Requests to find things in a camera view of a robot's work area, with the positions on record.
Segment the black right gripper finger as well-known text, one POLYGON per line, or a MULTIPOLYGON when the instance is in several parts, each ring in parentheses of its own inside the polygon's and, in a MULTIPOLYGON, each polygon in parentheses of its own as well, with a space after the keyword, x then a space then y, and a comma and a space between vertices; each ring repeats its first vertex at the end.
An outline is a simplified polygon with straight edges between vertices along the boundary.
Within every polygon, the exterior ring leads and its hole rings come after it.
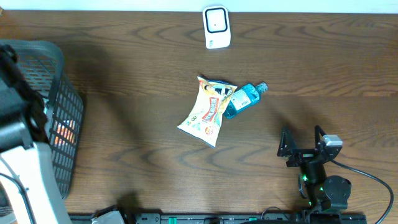
POLYGON ((297 152, 297 145, 287 127, 282 128, 281 139, 277 151, 278 157, 289 157, 297 152))
POLYGON ((317 152, 322 152, 324 150, 325 142, 323 136, 325 134, 326 133, 319 125, 315 126, 315 149, 317 152))

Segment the blue mouthwash bottle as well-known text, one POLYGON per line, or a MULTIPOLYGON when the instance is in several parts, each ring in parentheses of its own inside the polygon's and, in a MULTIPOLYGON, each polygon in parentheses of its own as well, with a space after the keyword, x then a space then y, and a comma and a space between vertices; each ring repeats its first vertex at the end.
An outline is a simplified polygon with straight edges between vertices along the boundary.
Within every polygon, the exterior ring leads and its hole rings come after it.
POLYGON ((234 92, 223 115, 227 119, 234 118, 237 114, 243 112, 251 106, 259 103, 261 96, 269 89, 265 82, 258 85, 248 83, 234 92))

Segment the yellow snack bag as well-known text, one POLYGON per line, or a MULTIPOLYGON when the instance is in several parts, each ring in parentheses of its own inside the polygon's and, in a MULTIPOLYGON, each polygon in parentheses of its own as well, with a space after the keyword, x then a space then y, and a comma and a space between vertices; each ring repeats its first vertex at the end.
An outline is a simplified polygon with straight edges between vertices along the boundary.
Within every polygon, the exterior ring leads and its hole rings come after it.
POLYGON ((187 118, 177 128, 215 147, 223 113, 237 86, 221 80, 197 78, 199 87, 196 102, 187 118))

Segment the orange snack packet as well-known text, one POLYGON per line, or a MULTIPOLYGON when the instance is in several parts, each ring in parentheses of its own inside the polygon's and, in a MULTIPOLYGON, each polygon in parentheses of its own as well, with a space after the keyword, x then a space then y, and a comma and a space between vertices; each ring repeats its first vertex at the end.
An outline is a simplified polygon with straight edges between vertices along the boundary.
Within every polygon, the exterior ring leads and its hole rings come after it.
POLYGON ((64 120, 61 123, 55 122, 55 140, 54 144, 57 147, 65 146, 67 144, 76 144, 76 134, 75 134, 75 121, 74 120, 64 120))

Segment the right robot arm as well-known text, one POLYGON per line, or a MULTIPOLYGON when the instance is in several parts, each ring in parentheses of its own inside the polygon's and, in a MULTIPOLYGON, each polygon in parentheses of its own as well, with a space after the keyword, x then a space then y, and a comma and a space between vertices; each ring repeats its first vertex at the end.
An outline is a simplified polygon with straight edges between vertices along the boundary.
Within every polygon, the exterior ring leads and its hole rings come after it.
POLYGON ((304 223, 341 223, 341 213, 348 208, 351 182, 338 175, 328 176, 324 164, 331 162, 342 150, 343 141, 315 126, 315 146, 300 149, 288 128, 283 127, 277 151, 286 157, 287 167, 299 167, 298 187, 309 208, 300 212, 304 223))

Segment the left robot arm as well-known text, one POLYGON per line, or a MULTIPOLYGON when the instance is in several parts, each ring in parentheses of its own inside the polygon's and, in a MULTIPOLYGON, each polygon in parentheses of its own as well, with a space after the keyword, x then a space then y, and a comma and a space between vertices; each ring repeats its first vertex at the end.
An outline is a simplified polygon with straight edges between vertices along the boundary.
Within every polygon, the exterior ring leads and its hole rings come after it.
POLYGON ((70 223, 52 167, 41 94, 1 46, 1 185, 18 223, 70 223))

